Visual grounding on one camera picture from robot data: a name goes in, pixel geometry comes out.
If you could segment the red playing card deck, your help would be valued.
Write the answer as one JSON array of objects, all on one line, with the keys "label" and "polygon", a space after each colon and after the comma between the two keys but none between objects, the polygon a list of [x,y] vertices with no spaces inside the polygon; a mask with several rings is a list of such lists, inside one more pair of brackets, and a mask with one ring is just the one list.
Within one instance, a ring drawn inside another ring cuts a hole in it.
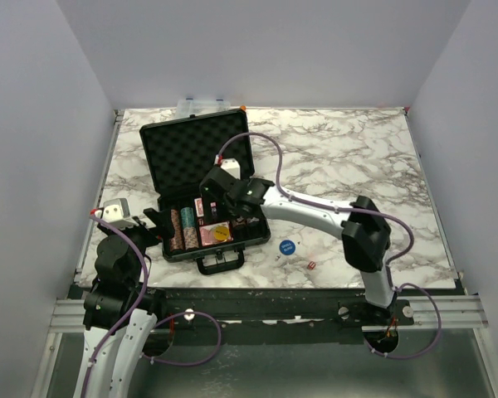
[{"label": "red playing card deck", "polygon": [[194,206],[197,217],[204,217],[203,199],[201,197],[194,199]]}]

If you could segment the black poker set case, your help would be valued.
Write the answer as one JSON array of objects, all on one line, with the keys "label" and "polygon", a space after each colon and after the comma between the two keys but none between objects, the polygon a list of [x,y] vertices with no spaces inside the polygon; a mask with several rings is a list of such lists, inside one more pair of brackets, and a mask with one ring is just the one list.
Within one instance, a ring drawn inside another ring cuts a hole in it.
[{"label": "black poker set case", "polygon": [[197,217],[194,199],[201,197],[199,185],[212,169],[217,155],[235,158],[241,166],[241,178],[251,178],[255,172],[251,142],[246,136],[247,114],[241,109],[230,109],[200,116],[191,115],[158,124],[143,126],[139,135],[144,147],[154,190],[158,194],[156,211],[180,209],[186,206],[194,211],[199,247],[173,253],[169,241],[162,242],[163,256],[169,262],[193,260],[201,274],[212,275],[239,269],[244,265],[244,250],[262,245],[271,237],[267,220],[260,217],[256,226],[234,230],[229,221],[233,240],[203,247],[200,226],[206,226],[204,217]]}]

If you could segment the blue small blind button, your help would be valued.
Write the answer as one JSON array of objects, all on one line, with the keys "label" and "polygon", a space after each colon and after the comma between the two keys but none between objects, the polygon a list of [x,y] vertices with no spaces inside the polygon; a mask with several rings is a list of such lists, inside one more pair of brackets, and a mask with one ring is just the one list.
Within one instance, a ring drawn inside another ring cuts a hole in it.
[{"label": "blue small blind button", "polygon": [[279,250],[283,255],[293,255],[295,253],[295,242],[292,240],[283,240],[279,244]]}]

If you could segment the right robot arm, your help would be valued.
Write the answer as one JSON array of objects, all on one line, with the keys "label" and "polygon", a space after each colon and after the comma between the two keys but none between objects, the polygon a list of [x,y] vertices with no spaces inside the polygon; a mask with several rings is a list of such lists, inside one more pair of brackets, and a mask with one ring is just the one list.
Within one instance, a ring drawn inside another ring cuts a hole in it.
[{"label": "right robot arm", "polygon": [[214,166],[201,181],[204,198],[245,218],[289,221],[323,231],[342,241],[348,265],[360,272],[365,288],[365,314],[374,324],[395,315],[395,292],[385,264],[391,228],[367,197],[331,201],[287,191],[278,183],[252,177],[239,179]]}]

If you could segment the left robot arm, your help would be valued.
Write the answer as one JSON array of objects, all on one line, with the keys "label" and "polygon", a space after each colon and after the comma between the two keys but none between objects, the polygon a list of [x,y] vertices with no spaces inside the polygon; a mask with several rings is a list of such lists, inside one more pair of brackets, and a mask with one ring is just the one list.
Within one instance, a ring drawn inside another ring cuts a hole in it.
[{"label": "left robot arm", "polygon": [[96,277],[84,300],[84,347],[76,397],[126,397],[144,344],[168,315],[165,296],[148,289],[146,250],[175,235],[168,211],[152,208],[149,229],[125,200],[106,202],[90,216],[104,232]]}]

